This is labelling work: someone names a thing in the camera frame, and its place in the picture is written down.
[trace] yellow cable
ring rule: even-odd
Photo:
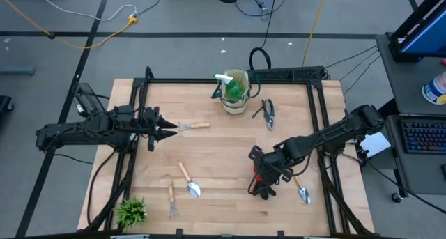
[[[130,20],[129,20],[129,22],[128,22],[128,23],[125,25],[125,27],[123,27],[121,30],[117,31],[116,33],[111,34],[110,36],[108,36],[108,37],[106,37],[104,40],[102,40],[101,42],[99,42],[99,43],[97,43],[97,44],[94,44],[94,45],[91,45],[91,46],[89,46],[89,47],[80,47],[80,46],[76,46],[76,45],[73,45],[73,44],[71,44],[71,43],[69,43],[69,42],[67,42],[67,41],[65,41],[65,40],[59,39],[59,38],[56,38],[56,40],[58,40],[60,43],[63,43],[63,44],[65,44],[65,45],[69,45],[70,47],[74,47],[74,48],[77,48],[77,49],[92,49],[92,48],[99,47],[100,45],[104,44],[104,43],[105,43],[107,40],[109,40],[111,37],[116,36],[116,35],[122,33],[122,32],[125,31],[131,24],[132,24],[132,23],[130,23]]]
[[[313,38],[313,32],[314,32],[314,29],[316,28],[316,25],[318,24],[319,15],[321,14],[322,6],[323,6],[324,2],[325,2],[325,0],[322,0],[322,1],[321,1],[321,4],[319,5],[318,13],[316,14],[316,19],[314,19],[314,23],[313,23],[312,31],[309,33],[309,39],[308,39],[308,43],[307,43],[307,48],[305,48],[304,59],[302,60],[302,67],[305,65],[305,59],[307,58],[307,53],[308,53],[308,49],[309,49],[309,44],[310,44],[310,42],[312,41],[312,38]]]
[[[43,27],[39,26],[37,23],[35,23],[32,19],[30,19],[28,16],[26,16],[24,13],[22,13],[22,11],[19,10],[19,8],[17,8],[16,6],[14,6],[13,3],[11,3],[11,1],[9,0],[4,0],[7,4],[9,4],[9,6],[14,9],[14,11],[16,11],[19,15],[21,15],[24,19],[28,20],[33,26],[35,26],[37,29],[41,30],[43,33],[45,33],[46,35],[50,36],[51,33],[47,30],[45,30]],[[74,44],[71,44],[63,39],[59,39],[56,38],[56,40],[58,40],[60,43],[63,43],[65,45],[68,45],[70,47],[74,47],[77,49],[91,49],[94,47],[99,47],[100,45],[104,44],[107,40],[109,40],[111,37],[116,36],[120,33],[122,33],[123,31],[125,31],[131,24],[134,24],[138,22],[138,19],[135,17],[129,17],[128,18],[128,23],[125,25],[125,27],[123,27],[121,30],[117,31],[116,33],[111,34],[110,36],[106,37],[104,40],[102,40],[101,42],[91,45],[90,47],[80,47],[80,46],[76,46]]]

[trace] white paper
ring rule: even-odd
[[[366,135],[365,140],[361,141],[361,147],[365,151],[368,150],[367,157],[372,157],[377,153],[388,149],[390,147],[389,141],[384,137],[382,132],[376,134]]]

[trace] keyboard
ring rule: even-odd
[[[261,81],[289,81],[289,82],[308,82],[310,79],[327,79],[323,66],[304,67],[304,68],[275,68],[262,70],[249,70],[250,79]]]
[[[400,124],[407,153],[446,154],[446,119],[402,119]]]

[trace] pruning shears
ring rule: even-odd
[[[270,105],[270,111],[268,112],[268,108],[266,107],[266,103],[269,103]],[[253,115],[252,118],[256,118],[257,113],[263,109],[263,117],[266,121],[266,127],[269,131],[272,131],[272,127],[274,125],[274,104],[272,103],[272,100],[262,100],[262,107],[257,110]]]

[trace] green plant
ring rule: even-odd
[[[115,208],[116,222],[122,224],[124,230],[131,226],[141,224],[147,218],[146,204],[144,199],[124,201],[118,208]]]

